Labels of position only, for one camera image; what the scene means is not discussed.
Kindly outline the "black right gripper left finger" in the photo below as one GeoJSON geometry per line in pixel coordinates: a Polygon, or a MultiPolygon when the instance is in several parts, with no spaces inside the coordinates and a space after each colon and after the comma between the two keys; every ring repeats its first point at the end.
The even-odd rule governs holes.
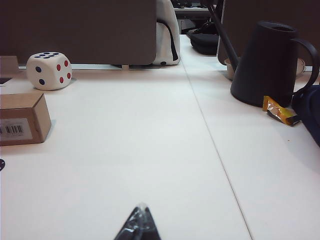
{"type": "Polygon", "coordinates": [[[117,233],[115,240],[141,240],[143,235],[143,210],[137,205],[117,233]]]}

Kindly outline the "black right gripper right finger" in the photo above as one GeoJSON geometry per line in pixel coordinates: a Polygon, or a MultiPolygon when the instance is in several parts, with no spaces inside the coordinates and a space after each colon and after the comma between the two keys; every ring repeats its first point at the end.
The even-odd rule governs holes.
{"type": "Polygon", "coordinates": [[[143,210],[143,233],[142,240],[161,240],[156,223],[153,219],[150,208],[146,205],[142,207],[143,210]]]}

